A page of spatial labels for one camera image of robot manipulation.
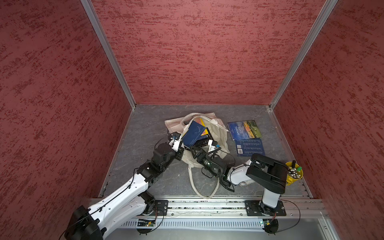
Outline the navy blue book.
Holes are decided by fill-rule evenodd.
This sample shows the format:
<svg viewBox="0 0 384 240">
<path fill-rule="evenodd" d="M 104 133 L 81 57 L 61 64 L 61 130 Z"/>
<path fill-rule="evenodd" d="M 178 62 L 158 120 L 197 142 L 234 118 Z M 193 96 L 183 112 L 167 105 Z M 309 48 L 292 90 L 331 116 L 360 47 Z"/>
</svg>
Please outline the navy blue book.
<svg viewBox="0 0 384 240">
<path fill-rule="evenodd" d="M 265 155 L 261 139 L 235 140 L 237 156 L 251 157 L 253 154 Z"/>
<path fill-rule="evenodd" d="M 192 120 L 189 124 L 187 132 L 182 137 L 184 146 L 186 148 L 192 147 L 196 143 L 196 141 L 201 137 L 201 135 L 205 132 L 206 129 L 207 128 L 203 125 Z"/>
</svg>

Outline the beige canvas tote bag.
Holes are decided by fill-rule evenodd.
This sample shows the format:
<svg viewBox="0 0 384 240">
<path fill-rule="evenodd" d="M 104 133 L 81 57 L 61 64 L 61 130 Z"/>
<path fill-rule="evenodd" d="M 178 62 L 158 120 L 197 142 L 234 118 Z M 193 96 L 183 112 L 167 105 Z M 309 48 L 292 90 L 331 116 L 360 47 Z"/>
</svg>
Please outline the beige canvas tote bag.
<svg viewBox="0 0 384 240">
<path fill-rule="evenodd" d="M 211 152 L 217 148 L 221 150 L 218 152 L 219 157 L 222 159 L 229 154 L 229 148 L 227 144 L 229 130 L 225 127 L 224 122 L 217 118 L 215 113 L 191 113 L 184 117 L 166 120 L 165 126 L 169 133 L 177 132 L 183 137 L 187 134 L 188 130 L 193 130 L 197 127 L 204 127 L 205 130 L 201 133 L 201 136 L 192 144 L 197 149 L 202 149 L 206 153 Z M 191 186 L 194 192 L 202 199 L 212 198 L 219 188 L 220 181 L 217 181 L 216 187 L 209 196 L 202 195 L 196 188 L 192 169 L 203 169 L 203 165 L 193 157 L 191 153 L 188 140 L 183 140 L 183 147 L 186 151 L 182 157 L 182 161 L 188 165 L 188 173 Z"/>
</svg>

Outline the yellow spine book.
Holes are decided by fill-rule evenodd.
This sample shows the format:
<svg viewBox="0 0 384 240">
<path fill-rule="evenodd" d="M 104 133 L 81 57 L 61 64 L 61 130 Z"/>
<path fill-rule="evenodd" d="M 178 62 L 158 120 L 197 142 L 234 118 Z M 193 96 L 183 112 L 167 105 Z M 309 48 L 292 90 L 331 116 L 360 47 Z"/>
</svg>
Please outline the yellow spine book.
<svg viewBox="0 0 384 240">
<path fill-rule="evenodd" d="M 206 127 L 206 125 L 205 125 L 205 123 L 204 123 L 204 120 L 203 120 L 202 118 L 198 118 L 198 119 L 197 119 L 197 122 L 198 122 L 200 125 L 202 125 L 203 127 L 205 127 L 205 130 L 204 130 L 204 132 L 202 133 L 202 136 L 207 135 L 207 134 L 208 134 L 208 130 L 207 130 L 207 127 Z"/>
</svg>

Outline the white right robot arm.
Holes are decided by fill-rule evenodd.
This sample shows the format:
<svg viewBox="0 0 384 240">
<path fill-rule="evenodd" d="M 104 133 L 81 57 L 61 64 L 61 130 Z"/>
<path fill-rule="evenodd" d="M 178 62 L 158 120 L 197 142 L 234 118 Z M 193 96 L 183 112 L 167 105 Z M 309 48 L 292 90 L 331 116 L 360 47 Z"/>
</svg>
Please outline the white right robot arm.
<svg viewBox="0 0 384 240">
<path fill-rule="evenodd" d="M 262 200 L 256 211 L 263 216 L 274 216 L 278 213 L 280 196 L 286 191 L 288 166 L 284 163 L 261 154 L 253 154 L 246 163 L 235 167 L 227 164 L 219 155 L 221 148 L 206 152 L 192 148 L 193 158 L 210 174 L 218 179 L 218 184 L 230 192 L 242 182 L 254 181 L 264 188 Z"/>
</svg>

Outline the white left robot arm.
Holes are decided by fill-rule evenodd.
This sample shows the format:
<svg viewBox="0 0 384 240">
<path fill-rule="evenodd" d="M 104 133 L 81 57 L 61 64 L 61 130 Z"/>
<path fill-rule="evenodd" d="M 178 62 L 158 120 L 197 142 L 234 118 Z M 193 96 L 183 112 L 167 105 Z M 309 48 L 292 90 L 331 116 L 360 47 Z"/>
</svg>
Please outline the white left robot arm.
<svg viewBox="0 0 384 240">
<path fill-rule="evenodd" d="M 153 211 L 155 198 L 148 189 L 162 177 L 173 162 L 180 161 L 184 148 L 180 144 L 162 143 L 153 157 L 134 170 L 133 177 L 98 203 L 78 207 L 62 233 L 67 240 L 104 240 L 125 221 Z"/>
</svg>

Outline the Animal Farm book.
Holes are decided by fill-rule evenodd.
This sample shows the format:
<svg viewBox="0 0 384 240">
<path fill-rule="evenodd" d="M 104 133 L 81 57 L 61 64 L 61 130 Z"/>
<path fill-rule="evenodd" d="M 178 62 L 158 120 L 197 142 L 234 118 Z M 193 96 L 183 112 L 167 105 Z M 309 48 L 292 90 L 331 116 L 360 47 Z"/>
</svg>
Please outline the Animal Farm book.
<svg viewBox="0 0 384 240">
<path fill-rule="evenodd" d="M 255 120 L 230 122 L 228 129 L 234 141 L 262 138 L 262 133 Z"/>
</svg>

